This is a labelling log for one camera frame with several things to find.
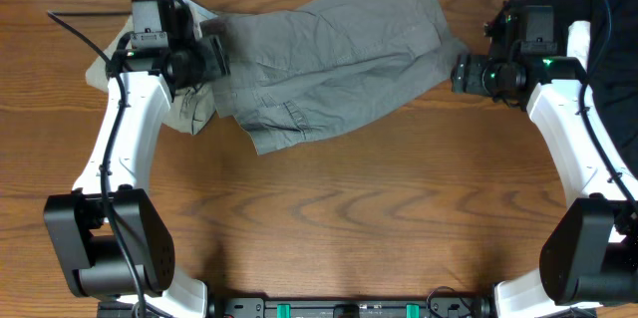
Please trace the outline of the grey shorts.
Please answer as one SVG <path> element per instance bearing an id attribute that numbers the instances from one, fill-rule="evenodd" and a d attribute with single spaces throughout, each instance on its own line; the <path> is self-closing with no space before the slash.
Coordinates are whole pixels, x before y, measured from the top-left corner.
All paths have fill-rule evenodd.
<path id="1" fill-rule="evenodd" d="M 227 15 L 230 73 L 212 82 L 261 155 L 366 126 L 448 79 L 468 48 L 438 0 L 313 0 Z"/>

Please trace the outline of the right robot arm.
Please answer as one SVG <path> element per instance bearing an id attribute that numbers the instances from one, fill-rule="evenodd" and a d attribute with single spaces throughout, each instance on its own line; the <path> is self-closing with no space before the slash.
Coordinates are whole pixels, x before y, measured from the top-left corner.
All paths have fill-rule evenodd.
<path id="1" fill-rule="evenodd" d="M 485 33 L 488 53 L 459 55 L 452 89 L 528 114 L 547 144 L 567 205 L 538 268 L 498 283 L 490 313 L 576 317 L 636 302 L 637 213 L 624 193 L 637 191 L 637 179 L 605 131 L 581 62 L 559 52 L 552 8 L 510 7 Z"/>

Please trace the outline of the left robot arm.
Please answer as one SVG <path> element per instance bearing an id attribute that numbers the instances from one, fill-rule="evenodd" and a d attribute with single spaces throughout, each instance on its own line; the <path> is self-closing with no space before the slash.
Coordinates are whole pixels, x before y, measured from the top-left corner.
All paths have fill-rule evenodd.
<path id="1" fill-rule="evenodd" d="M 160 128 L 177 92 L 226 76 L 216 35 L 188 0 L 132 0 L 133 27 L 103 55 L 106 112 L 72 189 L 43 217 L 71 293 L 103 317 L 209 317 L 207 285 L 175 261 L 172 237 L 149 197 Z"/>

